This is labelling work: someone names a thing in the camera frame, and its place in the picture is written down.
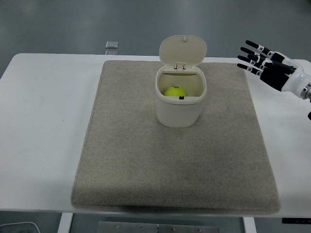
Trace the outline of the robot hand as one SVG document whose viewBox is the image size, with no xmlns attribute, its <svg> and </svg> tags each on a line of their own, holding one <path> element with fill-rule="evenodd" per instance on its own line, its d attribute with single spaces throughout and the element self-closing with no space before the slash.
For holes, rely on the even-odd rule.
<svg viewBox="0 0 311 233">
<path fill-rule="evenodd" d="M 238 59 L 247 64 L 238 63 L 237 66 L 256 76 L 280 92 L 291 92 L 305 100 L 311 98 L 311 76 L 306 74 L 303 67 L 285 56 L 253 41 L 245 42 L 254 50 L 241 47 L 245 56 Z"/>
</svg>

